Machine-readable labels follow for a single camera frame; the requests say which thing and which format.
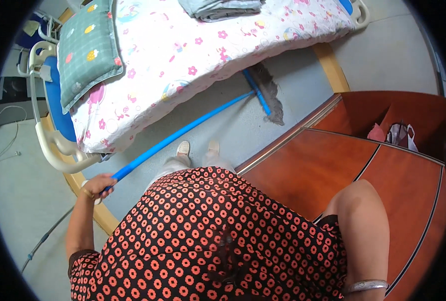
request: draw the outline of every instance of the bed sheet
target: bed sheet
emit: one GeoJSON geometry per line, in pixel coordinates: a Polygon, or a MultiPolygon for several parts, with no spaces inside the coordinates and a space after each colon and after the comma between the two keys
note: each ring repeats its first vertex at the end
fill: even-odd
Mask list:
{"type": "Polygon", "coordinates": [[[329,42],[355,26],[334,0],[267,0],[258,15],[192,19],[177,0],[116,0],[124,73],[70,110],[79,148],[122,152],[136,134],[215,81],[283,51],[329,42]]]}

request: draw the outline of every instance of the plaid pillow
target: plaid pillow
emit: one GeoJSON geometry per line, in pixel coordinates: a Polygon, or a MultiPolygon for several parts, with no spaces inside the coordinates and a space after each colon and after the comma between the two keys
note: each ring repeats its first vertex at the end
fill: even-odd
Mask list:
{"type": "Polygon", "coordinates": [[[61,29],[58,69],[63,114],[94,85],[123,72],[112,4],[113,0],[94,0],[61,29]]]}

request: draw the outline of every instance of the circle pattern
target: circle pattern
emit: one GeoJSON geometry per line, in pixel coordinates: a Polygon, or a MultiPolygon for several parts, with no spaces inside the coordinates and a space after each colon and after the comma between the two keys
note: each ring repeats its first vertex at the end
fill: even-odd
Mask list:
{"type": "Polygon", "coordinates": [[[68,272],[78,301],[333,300],[346,278],[336,216],[315,225],[219,167],[160,178],[101,253],[82,253],[68,272]]]}

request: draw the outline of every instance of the blue mop handle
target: blue mop handle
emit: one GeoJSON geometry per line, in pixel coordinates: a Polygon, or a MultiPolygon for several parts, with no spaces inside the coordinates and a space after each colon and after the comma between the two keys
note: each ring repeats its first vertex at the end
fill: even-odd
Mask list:
{"type": "MultiPolygon", "coordinates": [[[[175,141],[179,137],[183,136],[187,132],[189,132],[191,129],[194,129],[199,124],[205,122],[206,120],[210,119],[214,115],[218,114],[219,112],[225,110],[226,108],[236,104],[238,101],[247,98],[248,96],[255,93],[255,91],[250,91],[246,94],[243,94],[230,102],[227,102],[226,104],[220,106],[217,109],[214,109],[213,111],[203,115],[202,117],[196,119],[195,121],[191,122],[190,124],[182,127],[181,129],[177,130],[170,136],[167,136],[163,141],[159,142],[152,148],[148,149],[145,153],[142,153],[139,157],[137,157],[135,160],[130,162],[128,165],[120,169],[117,173],[115,173],[112,178],[117,179],[118,182],[121,181],[125,176],[127,176],[130,172],[134,171],[134,169],[138,166],[140,166],[143,162],[148,160],[151,156],[153,156],[155,153],[158,153],[160,150],[162,150],[164,147],[166,147],[171,142],[175,141]]],[[[111,188],[111,186],[106,187],[103,191],[108,191],[111,188]]]]}
{"type": "Polygon", "coordinates": [[[265,110],[266,115],[271,115],[271,110],[269,109],[268,105],[266,104],[265,98],[261,94],[261,91],[258,88],[258,85],[256,85],[255,81],[250,75],[250,72],[247,69],[242,70],[244,77],[246,78],[246,81],[248,84],[250,84],[250,87],[255,90],[256,96],[259,99],[260,104],[262,105],[263,109],[265,110]]]}

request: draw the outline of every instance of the folded blanket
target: folded blanket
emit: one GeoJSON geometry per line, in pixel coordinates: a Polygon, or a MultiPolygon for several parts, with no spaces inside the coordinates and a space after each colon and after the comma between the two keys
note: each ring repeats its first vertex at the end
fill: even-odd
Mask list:
{"type": "Polygon", "coordinates": [[[178,0],[192,18],[215,22],[259,13],[259,0],[178,0]]]}

